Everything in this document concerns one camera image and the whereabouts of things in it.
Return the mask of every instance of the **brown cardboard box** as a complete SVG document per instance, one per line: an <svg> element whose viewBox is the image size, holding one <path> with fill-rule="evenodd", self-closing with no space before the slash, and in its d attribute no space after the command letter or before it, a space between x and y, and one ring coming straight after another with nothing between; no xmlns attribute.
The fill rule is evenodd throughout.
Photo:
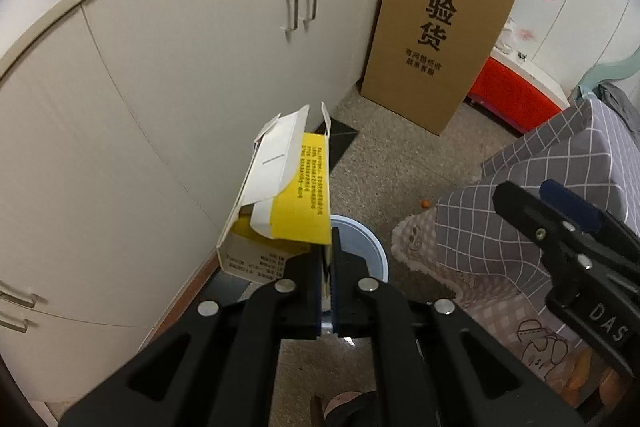
<svg viewBox="0 0 640 427"><path fill-rule="evenodd" d="M440 134L515 0L382 0L362 95Z"/></svg>

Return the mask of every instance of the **floor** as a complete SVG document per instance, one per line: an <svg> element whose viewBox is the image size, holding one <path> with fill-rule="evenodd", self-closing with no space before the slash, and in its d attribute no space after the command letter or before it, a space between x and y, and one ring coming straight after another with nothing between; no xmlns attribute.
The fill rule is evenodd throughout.
<svg viewBox="0 0 640 427"><path fill-rule="evenodd" d="M421 211L420 201L436 201L480 177L479 164L515 140L513 134L463 103L442 136L360 97L353 90L332 116L360 131L332 171L332 214L364 223L390 250L391 231ZM430 301L450 296L428 276L389 258L389 282L406 297ZM310 427L309 400L324 405L345 391L375 389L370 343L355 346L326 335L314 342L285 341L276 373L271 427Z"/></svg>

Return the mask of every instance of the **drawer handle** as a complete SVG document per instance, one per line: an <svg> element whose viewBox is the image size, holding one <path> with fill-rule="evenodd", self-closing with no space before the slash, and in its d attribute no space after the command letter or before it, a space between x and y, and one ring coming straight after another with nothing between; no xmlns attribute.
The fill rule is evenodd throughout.
<svg viewBox="0 0 640 427"><path fill-rule="evenodd" d="M300 0L293 0L293 24L289 25L289 20L287 20L287 28L285 29L286 32L292 32L298 29L298 13L299 13L299 6L300 4Z"/></svg>
<svg viewBox="0 0 640 427"><path fill-rule="evenodd" d="M15 295L11 295L9 293L3 292L0 290L0 299L11 302L13 304L18 304L18 306L24 306L25 308L35 308L36 307L36 296L31 295L31 300L20 299Z"/></svg>
<svg viewBox="0 0 640 427"><path fill-rule="evenodd" d="M312 0L311 6L309 1L306 0L306 19L305 22L316 20L316 12L318 11L318 0Z"/></svg>
<svg viewBox="0 0 640 427"><path fill-rule="evenodd" d="M22 324L18 325L0 319L0 326L8 328L10 330L18 331L18 333L26 333L27 328L29 328L29 322L27 321L27 319L23 319Z"/></svg>

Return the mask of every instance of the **plaid cloth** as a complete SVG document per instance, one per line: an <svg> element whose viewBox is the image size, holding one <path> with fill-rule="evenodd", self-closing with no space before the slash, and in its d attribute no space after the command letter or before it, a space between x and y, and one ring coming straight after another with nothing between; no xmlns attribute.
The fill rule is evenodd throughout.
<svg viewBox="0 0 640 427"><path fill-rule="evenodd" d="M537 195L555 179L638 233L640 152L620 118L587 98L489 158L482 173L400 223L392 255L451 288L463 309L559 391L580 338L546 309L551 281L542 251L495 214L494 189L510 180Z"/></svg>

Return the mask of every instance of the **cardboard box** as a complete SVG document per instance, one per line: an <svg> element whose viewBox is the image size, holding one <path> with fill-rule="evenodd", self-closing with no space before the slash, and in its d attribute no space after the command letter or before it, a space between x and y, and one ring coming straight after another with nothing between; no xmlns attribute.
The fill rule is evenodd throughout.
<svg viewBox="0 0 640 427"><path fill-rule="evenodd" d="M440 134L515 0L382 0L362 95Z"/></svg>
<svg viewBox="0 0 640 427"><path fill-rule="evenodd" d="M290 257L331 244L329 134L305 133L309 106L265 124L216 245L222 269L258 283L280 279Z"/></svg>

